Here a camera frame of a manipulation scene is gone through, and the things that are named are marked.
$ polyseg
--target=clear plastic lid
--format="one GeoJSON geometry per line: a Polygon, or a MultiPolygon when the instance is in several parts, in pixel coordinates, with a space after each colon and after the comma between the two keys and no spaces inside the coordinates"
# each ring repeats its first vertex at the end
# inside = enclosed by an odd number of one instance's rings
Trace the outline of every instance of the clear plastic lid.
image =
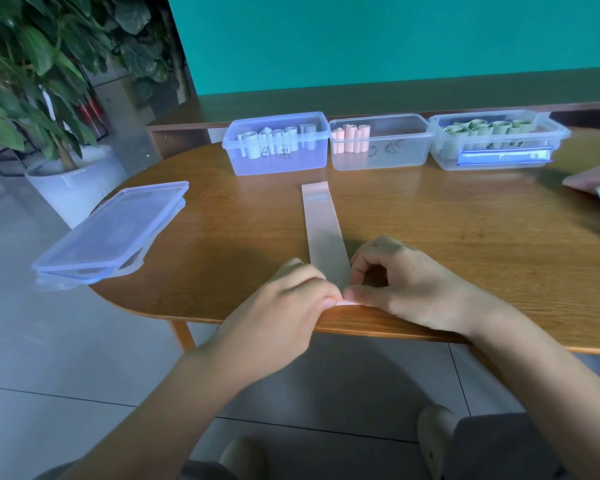
{"type": "Polygon", "coordinates": [[[31,267],[41,273],[118,268],[164,223],[188,189],[188,182],[173,182],[120,190],[31,267]]]}

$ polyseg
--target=tile floor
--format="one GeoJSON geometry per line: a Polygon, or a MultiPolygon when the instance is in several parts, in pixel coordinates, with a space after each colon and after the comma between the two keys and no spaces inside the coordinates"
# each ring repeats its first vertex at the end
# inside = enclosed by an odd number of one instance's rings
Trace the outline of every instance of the tile floor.
{"type": "MultiPolygon", "coordinates": [[[[142,133],[113,141],[129,174],[157,161],[142,133]]],[[[0,177],[0,479],[83,455],[158,384],[180,350],[166,323],[90,289],[37,290],[29,265],[68,228],[22,178],[0,177]]],[[[197,343],[216,327],[191,326],[197,343]]],[[[600,374],[600,357],[581,359],[600,374]]],[[[422,407],[458,416],[521,405],[463,346],[316,333],[308,352],[243,391],[192,458],[264,439],[272,478],[425,479],[422,407]]]]}

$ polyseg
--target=right hand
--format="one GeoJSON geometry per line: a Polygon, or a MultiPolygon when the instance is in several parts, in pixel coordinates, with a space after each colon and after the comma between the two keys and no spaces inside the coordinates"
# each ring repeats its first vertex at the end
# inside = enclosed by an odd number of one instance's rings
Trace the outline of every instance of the right hand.
{"type": "Polygon", "coordinates": [[[512,307],[464,281],[423,252],[381,235],[351,259],[351,279],[342,293],[349,301],[375,306],[409,322],[470,337],[500,310],[512,307]],[[389,286],[363,285],[367,270],[386,269],[389,286]]]}

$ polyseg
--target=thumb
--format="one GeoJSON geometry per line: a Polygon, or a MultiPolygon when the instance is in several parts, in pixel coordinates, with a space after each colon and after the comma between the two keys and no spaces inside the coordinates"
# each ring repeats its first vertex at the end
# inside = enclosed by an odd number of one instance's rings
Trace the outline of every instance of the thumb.
{"type": "Polygon", "coordinates": [[[387,288],[374,288],[367,285],[350,285],[342,292],[344,299],[360,305],[375,306],[385,312],[389,311],[391,294],[387,288]]]}

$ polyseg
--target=plastic storage box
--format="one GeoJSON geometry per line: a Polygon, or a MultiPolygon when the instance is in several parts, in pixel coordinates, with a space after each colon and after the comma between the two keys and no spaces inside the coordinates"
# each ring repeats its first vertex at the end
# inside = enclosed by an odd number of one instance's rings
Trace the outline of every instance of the plastic storage box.
{"type": "Polygon", "coordinates": [[[327,165],[329,125],[321,112],[236,120],[222,147],[236,175],[309,170],[327,165]]]}
{"type": "Polygon", "coordinates": [[[42,254],[32,269],[58,282],[87,285],[135,271],[156,235],[184,207],[188,188],[188,182],[174,182],[120,190],[42,254]]]}
{"type": "Polygon", "coordinates": [[[444,170],[490,170],[539,167],[551,161],[554,150],[571,131],[549,118],[549,112],[527,109],[464,112],[432,116],[429,129],[434,140],[431,154],[444,170]],[[472,120],[522,121],[524,131],[517,134],[469,136],[449,134],[445,128],[472,120]]]}
{"type": "Polygon", "coordinates": [[[345,125],[369,125],[369,138],[331,139],[331,162],[336,170],[362,170],[422,165],[433,133],[419,114],[389,114],[329,122],[331,131],[345,125]]]}

